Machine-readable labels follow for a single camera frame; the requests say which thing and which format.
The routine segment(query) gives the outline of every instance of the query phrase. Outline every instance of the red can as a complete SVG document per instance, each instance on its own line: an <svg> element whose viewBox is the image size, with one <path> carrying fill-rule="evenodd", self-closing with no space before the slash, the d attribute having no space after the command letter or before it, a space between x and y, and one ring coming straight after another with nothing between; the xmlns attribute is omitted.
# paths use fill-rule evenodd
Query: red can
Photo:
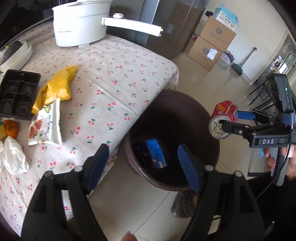
<svg viewBox="0 0 296 241"><path fill-rule="evenodd" d="M237 113L236 105L229 100L217 104L209 123L211 135L219 140L230 136L230 133L222 130L222 123L225 121L237 123Z"/></svg>

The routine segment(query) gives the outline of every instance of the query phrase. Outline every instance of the das logo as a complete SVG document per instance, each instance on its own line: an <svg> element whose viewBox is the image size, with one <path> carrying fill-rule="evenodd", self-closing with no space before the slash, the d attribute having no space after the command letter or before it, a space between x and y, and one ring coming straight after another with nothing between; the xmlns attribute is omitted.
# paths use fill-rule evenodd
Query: das logo
<svg viewBox="0 0 296 241"><path fill-rule="evenodd" d="M209 50L206 49L206 48L204 48L204 49L203 49L203 52L204 52L204 54L208 54L208 53L209 53Z"/></svg>
<svg viewBox="0 0 296 241"><path fill-rule="evenodd" d="M276 145L278 138L261 138L259 139L258 145Z"/></svg>
<svg viewBox="0 0 296 241"><path fill-rule="evenodd" d="M217 28L217 29L216 29L216 33L217 33L217 34L221 34L221 33L222 33L222 29Z"/></svg>

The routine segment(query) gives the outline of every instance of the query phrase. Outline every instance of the chair leg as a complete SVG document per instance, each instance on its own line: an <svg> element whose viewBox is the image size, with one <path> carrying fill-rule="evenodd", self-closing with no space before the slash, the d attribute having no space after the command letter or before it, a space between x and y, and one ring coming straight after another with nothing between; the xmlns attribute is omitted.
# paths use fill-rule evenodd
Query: chair leg
<svg viewBox="0 0 296 241"><path fill-rule="evenodd" d="M262 111L265 111L265 110L267 110L267 109L269 109L270 107L273 107L274 106L274 104L272 104L272 105L270 105L270 106L268 106L268 107L266 107L265 109L263 109Z"/></svg>
<svg viewBox="0 0 296 241"><path fill-rule="evenodd" d="M262 104L258 105L257 107L253 108L252 110L260 110L274 101L274 97L271 97L267 101L263 102Z"/></svg>
<svg viewBox="0 0 296 241"><path fill-rule="evenodd" d="M259 85L258 88L254 89L249 95L253 94L255 91L257 91L262 85L264 85L268 80L266 80L265 82L263 82L261 85Z"/></svg>
<svg viewBox="0 0 296 241"><path fill-rule="evenodd" d="M261 93L265 90L267 88L267 85L266 86L264 86L263 88L262 88L262 90L259 92L259 94L251 101L251 103L250 103L250 105L251 104L253 104L253 102L261 95Z"/></svg>

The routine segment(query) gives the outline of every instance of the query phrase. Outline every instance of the white wall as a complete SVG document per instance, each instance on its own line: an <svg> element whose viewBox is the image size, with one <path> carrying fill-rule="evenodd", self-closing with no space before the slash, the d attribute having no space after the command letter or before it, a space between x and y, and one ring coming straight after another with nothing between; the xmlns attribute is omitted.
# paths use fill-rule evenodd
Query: white wall
<svg viewBox="0 0 296 241"><path fill-rule="evenodd" d="M243 71L252 80L264 67L280 44L287 26L268 0L209 0L205 9L214 12L223 4L238 16L239 24L234 30L236 37L228 47L235 57L235 63L241 63L255 51L243 66Z"/></svg>

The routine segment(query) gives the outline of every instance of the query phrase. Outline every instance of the pot handle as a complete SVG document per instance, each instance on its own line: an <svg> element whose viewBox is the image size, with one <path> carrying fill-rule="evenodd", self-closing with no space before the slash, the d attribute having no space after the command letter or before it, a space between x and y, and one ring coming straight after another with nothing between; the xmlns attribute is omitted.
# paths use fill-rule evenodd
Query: pot handle
<svg viewBox="0 0 296 241"><path fill-rule="evenodd" d="M102 18L102 25L131 29L156 37L161 37L161 33L163 32L163 28L161 26L125 19L121 13L115 13L113 17Z"/></svg>

